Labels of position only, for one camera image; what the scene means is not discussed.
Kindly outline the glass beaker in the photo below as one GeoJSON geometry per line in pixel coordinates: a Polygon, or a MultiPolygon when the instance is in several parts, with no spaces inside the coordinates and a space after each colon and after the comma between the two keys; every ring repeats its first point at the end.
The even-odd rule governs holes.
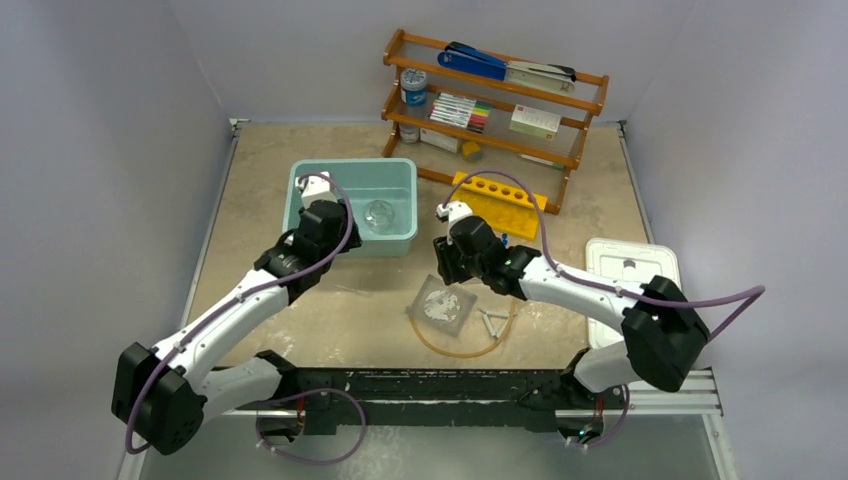
{"type": "Polygon", "coordinates": [[[389,232],[395,223],[395,210],[385,200],[373,200],[365,208],[363,217],[369,229],[377,234],[389,232]]]}

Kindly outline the clay pipe triangle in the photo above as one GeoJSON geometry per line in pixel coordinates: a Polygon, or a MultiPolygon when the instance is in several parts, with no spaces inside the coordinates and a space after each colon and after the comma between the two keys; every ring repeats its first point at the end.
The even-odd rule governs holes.
{"type": "Polygon", "coordinates": [[[505,333],[507,324],[511,319],[508,312],[493,311],[479,308],[483,323],[494,340],[499,340],[505,333]]]}

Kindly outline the amber rubber tubing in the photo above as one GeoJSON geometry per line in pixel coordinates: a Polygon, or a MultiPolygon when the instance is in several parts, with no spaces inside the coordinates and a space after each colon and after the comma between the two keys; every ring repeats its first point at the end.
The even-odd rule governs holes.
{"type": "Polygon", "coordinates": [[[499,340],[494,340],[488,333],[478,308],[475,308],[474,312],[470,314],[458,337],[452,337],[430,325],[416,322],[407,314],[406,317],[414,337],[424,348],[444,358],[470,360],[491,355],[504,347],[513,333],[519,311],[519,302],[512,300],[506,310],[486,310],[508,312],[511,316],[505,333],[499,340]]]}

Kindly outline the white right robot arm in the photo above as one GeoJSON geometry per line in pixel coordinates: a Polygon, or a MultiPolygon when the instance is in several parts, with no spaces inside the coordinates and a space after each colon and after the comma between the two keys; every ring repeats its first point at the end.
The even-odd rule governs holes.
{"type": "Polygon", "coordinates": [[[665,277],[627,284],[549,262],[535,248],[505,246],[475,215],[457,221],[433,247],[447,285],[476,278],[499,295],[556,305],[619,332],[621,341],[588,349],[566,367],[561,392],[573,406],[637,381],[677,392],[707,344],[706,325],[665,277]]]}

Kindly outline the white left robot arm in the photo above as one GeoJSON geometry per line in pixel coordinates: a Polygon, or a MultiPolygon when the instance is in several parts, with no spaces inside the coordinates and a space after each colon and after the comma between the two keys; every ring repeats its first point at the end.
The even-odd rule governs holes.
{"type": "Polygon", "coordinates": [[[336,256],[361,240],[348,202],[312,201],[298,226],[263,252],[239,283],[193,323],[152,347],[119,356],[112,414],[125,425],[124,449],[163,455],[183,448],[204,421],[253,401],[284,409],[298,382],[269,356],[225,370],[218,362],[249,333],[316,286],[336,256]]]}

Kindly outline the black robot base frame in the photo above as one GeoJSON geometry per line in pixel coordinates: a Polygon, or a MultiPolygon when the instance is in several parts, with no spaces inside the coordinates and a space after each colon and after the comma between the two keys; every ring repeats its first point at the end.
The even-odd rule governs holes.
{"type": "Polygon", "coordinates": [[[342,425],[515,427],[592,436],[603,413],[625,404],[622,387],[584,390],[559,369],[297,367],[261,353],[282,379],[261,410],[299,411],[308,435],[342,425]]]}

